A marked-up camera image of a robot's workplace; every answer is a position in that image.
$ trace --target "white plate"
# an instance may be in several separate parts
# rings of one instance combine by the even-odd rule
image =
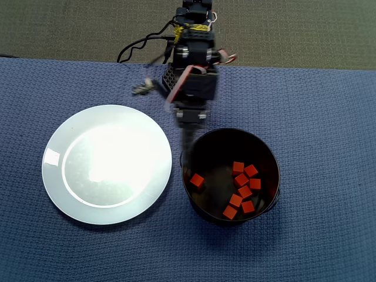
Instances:
[[[148,209],[170,177],[172,154],[159,125],[124,106],[83,110],[52,135],[42,177],[53,203],[92,224],[129,220]]]

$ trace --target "black cable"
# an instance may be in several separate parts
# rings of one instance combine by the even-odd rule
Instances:
[[[154,60],[152,60],[150,63],[148,63],[146,65],[146,68],[152,66],[155,64],[156,61],[158,61],[160,58],[162,58],[163,56],[165,56],[167,53],[169,53],[170,51],[172,51],[172,49],[175,47],[175,44],[172,45],[169,49],[165,50],[162,54],[160,54],[158,57],[156,57]]]
[[[8,54],[0,54],[0,57],[4,57],[4,58],[16,58],[16,59],[19,59],[19,57],[17,57],[17,56],[8,55]]]
[[[138,49],[138,50],[143,49],[143,48],[145,47],[145,45],[146,45],[146,42],[150,39],[150,37],[151,37],[152,35],[160,35],[160,34],[161,34],[162,32],[164,32],[164,31],[169,27],[169,25],[172,24],[172,23],[173,23],[173,21],[169,21],[169,22],[168,22],[168,23],[167,23],[167,24],[166,24],[166,25],[160,30],[160,32],[150,33],[150,34],[148,34],[145,38],[140,39],[140,40],[138,41],[138,43],[140,43],[140,42],[143,41],[142,46],[141,46],[141,47],[132,47],[131,50],[130,50],[130,53],[129,53],[128,58],[125,59],[125,60],[120,61],[120,59],[121,59],[123,53],[124,53],[125,51],[127,51],[131,46],[133,46],[133,45],[135,45],[135,44],[137,44],[137,43],[132,43],[132,44],[128,45],[127,47],[125,47],[125,48],[120,52],[119,56],[117,57],[117,62],[118,62],[118,63],[123,63],[123,62],[127,62],[127,61],[129,61],[130,58],[132,57],[133,49]]]
[[[142,39],[140,39],[140,40],[134,41],[133,43],[129,44],[127,47],[125,47],[125,48],[120,52],[119,56],[117,57],[117,62],[118,62],[118,63],[123,63],[123,62],[127,62],[127,61],[129,61],[130,57],[132,57],[132,51],[133,51],[133,48],[130,50],[130,54],[129,54],[129,56],[128,56],[127,59],[122,60],[122,61],[119,61],[119,60],[120,60],[121,56],[123,55],[123,53],[124,53],[125,51],[127,51],[130,47],[132,47],[132,46],[134,46],[134,45],[136,45],[136,44],[138,44],[138,43],[141,43],[141,42],[143,42],[143,41],[149,41],[149,40],[152,40],[152,39],[164,39],[164,40],[168,40],[166,36],[153,36],[153,37],[149,37],[149,38],[145,37],[145,38],[142,38]]]
[[[162,64],[167,63],[168,60],[169,60],[169,57],[166,57],[166,56],[165,56]]]

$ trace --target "blue tablecloth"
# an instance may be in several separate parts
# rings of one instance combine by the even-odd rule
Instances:
[[[231,228],[191,208],[173,116],[156,93],[130,95],[144,77],[142,65],[0,59],[1,281],[376,281],[376,72],[220,68],[199,134],[248,130],[281,170],[277,206]],[[153,118],[173,169],[149,210],[98,227],[53,205],[41,163],[62,122],[103,104]]]

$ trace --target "wooden cube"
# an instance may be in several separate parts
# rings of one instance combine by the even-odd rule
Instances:
[[[230,199],[230,204],[236,208],[240,207],[241,201],[243,201],[243,198],[233,194],[231,199]]]
[[[202,184],[204,184],[204,178],[199,176],[197,173],[195,173],[192,179],[190,180],[190,182],[193,185],[197,186],[198,190],[200,190],[202,187]]]
[[[246,185],[248,183],[248,178],[244,173],[242,173],[242,174],[238,175],[237,177],[235,177],[234,183],[235,183],[236,187],[238,187],[238,188],[243,187],[244,185]]]
[[[241,209],[243,210],[243,213],[251,213],[254,211],[254,206],[252,201],[242,202],[241,203]]]
[[[254,190],[260,190],[261,189],[261,179],[251,178],[249,180],[249,188],[254,189]]]
[[[246,199],[252,195],[251,190],[249,190],[248,186],[244,186],[238,190],[239,194],[243,199]]]
[[[248,176],[248,178],[251,178],[252,176],[256,175],[258,173],[257,169],[251,164],[250,166],[247,166],[244,169],[244,173]]]
[[[223,215],[226,216],[228,219],[232,220],[236,213],[237,213],[236,209],[234,209],[231,206],[227,206],[226,209],[223,212]]]
[[[234,162],[233,163],[233,175],[239,175],[243,173],[244,163]]]

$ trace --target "blue textured fabric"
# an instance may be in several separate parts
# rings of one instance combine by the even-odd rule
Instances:
[[[0,280],[376,281],[376,72],[220,73],[199,134],[248,130],[270,146],[281,170],[276,207],[231,228],[191,208],[173,116],[157,94],[130,95],[145,76],[142,65],[0,59]],[[62,122],[103,104],[153,118],[170,141],[173,171],[149,210],[98,227],[53,205],[41,163]]]

